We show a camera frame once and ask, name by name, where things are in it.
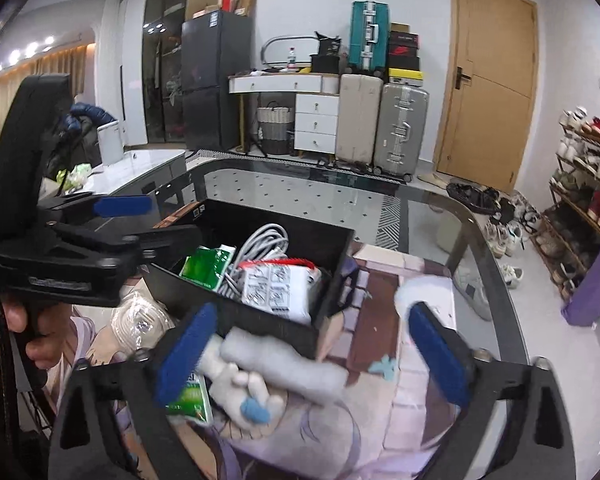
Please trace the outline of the teal suitcase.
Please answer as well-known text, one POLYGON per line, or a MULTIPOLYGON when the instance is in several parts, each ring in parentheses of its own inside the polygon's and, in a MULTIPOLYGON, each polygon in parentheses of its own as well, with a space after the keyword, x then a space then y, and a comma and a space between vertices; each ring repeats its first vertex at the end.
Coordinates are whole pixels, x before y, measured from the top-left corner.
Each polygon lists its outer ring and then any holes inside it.
POLYGON ((364 0, 352 3, 349 67, 354 72, 385 76, 390 36, 387 3, 364 0))

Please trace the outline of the black refrigerator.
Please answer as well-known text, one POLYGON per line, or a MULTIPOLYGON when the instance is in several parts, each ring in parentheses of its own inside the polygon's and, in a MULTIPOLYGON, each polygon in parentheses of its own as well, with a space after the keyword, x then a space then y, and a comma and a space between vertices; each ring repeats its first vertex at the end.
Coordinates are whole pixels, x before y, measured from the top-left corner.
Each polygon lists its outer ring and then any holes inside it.
POLYGON ((230 77, 251 68, 253 21, 212 11, 182 25, 181 84, 189 151, 228 151, 240 142, 238 97, 230 77))

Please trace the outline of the stacked shoe boxes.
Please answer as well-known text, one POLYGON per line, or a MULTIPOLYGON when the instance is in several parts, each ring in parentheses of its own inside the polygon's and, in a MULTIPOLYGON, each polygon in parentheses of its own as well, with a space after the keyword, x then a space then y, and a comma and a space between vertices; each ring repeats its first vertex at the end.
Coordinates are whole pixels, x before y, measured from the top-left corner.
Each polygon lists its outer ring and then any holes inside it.
POLYGON ((388 79, 392 84, 421 87, 424 74, 420 69, 419 36, 407 24, 392 23, 388 42, 388 79))

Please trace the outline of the wooden shoe rack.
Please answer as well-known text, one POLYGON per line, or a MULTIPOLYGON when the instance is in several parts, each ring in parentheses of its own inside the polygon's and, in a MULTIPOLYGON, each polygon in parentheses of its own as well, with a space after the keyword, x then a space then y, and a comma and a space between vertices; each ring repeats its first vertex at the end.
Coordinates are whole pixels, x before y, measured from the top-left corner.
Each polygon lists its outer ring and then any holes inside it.
POLYGON ((570 299, 600 253, 600 118, 578 106, 559 117, 553 205, 540 213, 534 247, 562 298, 570 299))

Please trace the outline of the red white pouch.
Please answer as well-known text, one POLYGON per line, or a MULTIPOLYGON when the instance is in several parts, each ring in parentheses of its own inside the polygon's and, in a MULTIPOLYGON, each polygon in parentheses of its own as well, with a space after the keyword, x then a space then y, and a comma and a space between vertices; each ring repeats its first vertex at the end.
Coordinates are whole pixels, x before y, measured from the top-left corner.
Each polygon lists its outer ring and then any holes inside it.
POLYGON ((302 325, 311 323, 310 307, 322 271, 309 260, 283 258, 246 261, 238 266, 242 303, 302 325))

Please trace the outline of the plastic water bottle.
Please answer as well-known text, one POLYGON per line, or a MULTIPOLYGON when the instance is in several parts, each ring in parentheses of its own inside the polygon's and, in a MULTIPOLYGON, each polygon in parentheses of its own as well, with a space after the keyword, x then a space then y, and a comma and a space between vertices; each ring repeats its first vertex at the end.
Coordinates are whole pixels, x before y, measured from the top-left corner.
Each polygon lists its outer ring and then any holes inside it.
POLYGON ((287 68, 288 68, 288 70, 295 70, 297 68, 296 49, 294 47, 289 48, 288 58, 287 58, 287 68))

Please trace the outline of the anime print table mat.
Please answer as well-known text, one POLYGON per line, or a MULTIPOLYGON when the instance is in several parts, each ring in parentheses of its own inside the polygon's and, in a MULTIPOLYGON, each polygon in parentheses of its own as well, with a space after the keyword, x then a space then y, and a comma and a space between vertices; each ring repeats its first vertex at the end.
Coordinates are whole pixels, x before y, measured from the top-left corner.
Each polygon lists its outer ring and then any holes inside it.
POLYGON ((203 200, 156 226, 190 224, 207 248, 242 250, 280 226, 280 260, 240 260, 242 300, 181 276, 182 243, 151 263, 151 297, 176 318, 149 349, 76 362, 57 413, 53 479, 231 479, 245 452, 312 479, 410 478, 429 386, 419 315, 455 326, 452 275, 360 244, 342 226, 203 200))

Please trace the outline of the white drawer desk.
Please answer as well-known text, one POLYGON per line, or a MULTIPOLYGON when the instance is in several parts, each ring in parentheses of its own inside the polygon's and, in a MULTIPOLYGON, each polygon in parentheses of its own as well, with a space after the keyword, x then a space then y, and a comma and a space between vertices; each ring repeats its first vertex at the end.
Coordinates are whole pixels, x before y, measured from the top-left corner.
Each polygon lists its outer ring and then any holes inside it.
POLYGON ((260 143, 257 109, 270 101, 294 109, 288 154, 320 154, 334 157, 338 125, 340 77, 320 73, 265 73, 228 78, 230 94, 238 97, 239 146, 248 152, 260 143))

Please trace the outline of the black storage box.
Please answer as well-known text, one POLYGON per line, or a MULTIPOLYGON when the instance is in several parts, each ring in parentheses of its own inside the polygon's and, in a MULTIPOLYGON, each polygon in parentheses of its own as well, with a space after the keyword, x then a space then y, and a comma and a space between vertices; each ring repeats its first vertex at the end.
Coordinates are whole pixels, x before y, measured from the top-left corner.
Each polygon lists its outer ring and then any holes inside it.
POLYGON ((353 230, 218 200, 189 204, 157 228, 167 226, 194 226, 202 247, 233 253, 220 279, 232 285, 227 292, 186 278, 188 256, 148 264, 145 284, 172 318, 181 320, 212 302, 219 335, 240 328, 316 357, 320 330, 339 309, 353 230))

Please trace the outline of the coiled white tube bag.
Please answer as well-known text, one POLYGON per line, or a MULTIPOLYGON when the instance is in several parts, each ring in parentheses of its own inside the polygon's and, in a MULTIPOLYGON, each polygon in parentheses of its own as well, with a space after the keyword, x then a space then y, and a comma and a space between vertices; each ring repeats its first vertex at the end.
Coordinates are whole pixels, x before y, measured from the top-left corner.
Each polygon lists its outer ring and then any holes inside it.
POLYGON ((155 348, 174 323, 147 290, 134 289, 114 309, 110 327, 121 351, 130 356, 140 349, 155 348))

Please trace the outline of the purple bag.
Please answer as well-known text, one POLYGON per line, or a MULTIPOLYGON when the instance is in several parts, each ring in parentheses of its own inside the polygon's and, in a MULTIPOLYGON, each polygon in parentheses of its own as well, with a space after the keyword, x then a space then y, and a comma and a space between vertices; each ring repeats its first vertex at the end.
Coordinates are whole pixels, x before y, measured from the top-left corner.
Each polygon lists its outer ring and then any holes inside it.
POLYGON ((591 326, 600 317, 600 253, 562 308, 562 316, 569 325, 580 327, 591 326))

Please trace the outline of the green medicine packet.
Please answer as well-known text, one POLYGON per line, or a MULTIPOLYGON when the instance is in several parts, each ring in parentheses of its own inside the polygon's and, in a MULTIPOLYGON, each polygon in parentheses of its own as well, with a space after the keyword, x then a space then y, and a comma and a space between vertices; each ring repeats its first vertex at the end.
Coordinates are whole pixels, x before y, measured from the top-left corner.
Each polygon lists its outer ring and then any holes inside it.
POLYGON ((197 426, 211 426, 212 407, 204 378, 196 372, 190 374, 180 396, 166 406, 166 412, 169 416, 185 419, 197 426))
POLYGON ((222 285, 234 253, 235 248, 226 245, 221 245, 219 248, 200 246, 193 255, 185 258, 178 276, 197 286, 216 292, 222 285))

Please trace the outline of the white plush toy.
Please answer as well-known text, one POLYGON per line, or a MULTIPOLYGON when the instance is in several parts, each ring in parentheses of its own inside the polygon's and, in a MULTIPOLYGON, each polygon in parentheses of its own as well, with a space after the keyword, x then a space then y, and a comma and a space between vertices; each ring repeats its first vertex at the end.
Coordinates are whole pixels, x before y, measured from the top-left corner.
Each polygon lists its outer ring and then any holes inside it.
POLYGON ((221 356, 223 342, 220 336, 212 335, 196 367, 196 372, 210 382, 210 399, 242 431, 273 428, 284 414, 286 400, 270 393, 259 373, 225 361, 221 356))

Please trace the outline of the grey side cabinet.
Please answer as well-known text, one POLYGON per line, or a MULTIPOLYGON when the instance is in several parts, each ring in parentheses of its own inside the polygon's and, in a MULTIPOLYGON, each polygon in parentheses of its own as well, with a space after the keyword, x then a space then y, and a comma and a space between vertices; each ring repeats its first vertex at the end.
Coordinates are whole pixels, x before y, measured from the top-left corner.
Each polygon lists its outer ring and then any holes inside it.
POLYGON ((102 195, 150 194, 186 171, 184 150, 133 150, 110 166, 79 164, 65 185, 73 192, 102 195))

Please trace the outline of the woven laundry basket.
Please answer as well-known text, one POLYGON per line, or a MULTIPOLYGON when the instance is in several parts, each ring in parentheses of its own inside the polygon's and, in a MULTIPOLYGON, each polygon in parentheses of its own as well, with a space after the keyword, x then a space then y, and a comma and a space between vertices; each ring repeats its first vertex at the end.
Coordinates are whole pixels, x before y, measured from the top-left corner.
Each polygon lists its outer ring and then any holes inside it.
POLYGON ((257 109, 258 136, 267 155, 287 155, 291 147, 294 109, 270 101, 257 109))

